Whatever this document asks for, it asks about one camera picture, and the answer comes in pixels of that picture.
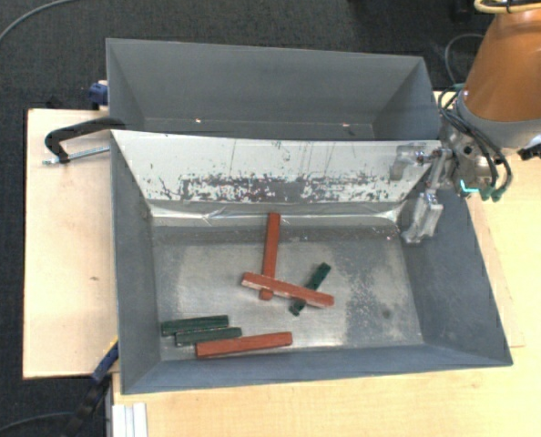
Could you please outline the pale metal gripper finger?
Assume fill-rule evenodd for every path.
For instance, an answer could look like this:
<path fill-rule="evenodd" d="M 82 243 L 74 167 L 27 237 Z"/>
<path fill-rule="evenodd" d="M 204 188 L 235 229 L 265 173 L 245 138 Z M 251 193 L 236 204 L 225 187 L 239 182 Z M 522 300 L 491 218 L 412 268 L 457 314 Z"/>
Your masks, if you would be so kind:
<path fill-rule="evenodd" d="M 396 148 L 396 156 L 390 166 L 390 180 L 408 177 L 408 168 L 423 168 L 440 154 L 439 147 L 426 148 L 425 144 L 408 144 Z"/>
<path fill-rule="evenodd" d="M 407 244 L 419 244 L 434 235 L 444 211 L 434 190 L 420 192 L 408 200 L 410 225 L 402 231 L 401 237 Z"/>

